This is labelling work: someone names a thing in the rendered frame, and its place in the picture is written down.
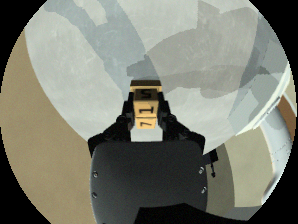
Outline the wooden number cube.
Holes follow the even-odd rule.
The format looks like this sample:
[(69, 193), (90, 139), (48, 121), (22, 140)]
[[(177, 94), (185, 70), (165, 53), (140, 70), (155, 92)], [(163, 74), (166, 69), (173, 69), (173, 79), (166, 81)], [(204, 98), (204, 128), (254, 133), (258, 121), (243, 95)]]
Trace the wooden number cube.
[(133, 103), (135, 117), (156, 117), (159, 106), (157, 89), (135, 89)]
[(155, 128), (156, 117), (136, 117), (136, 125), (138, 129)]

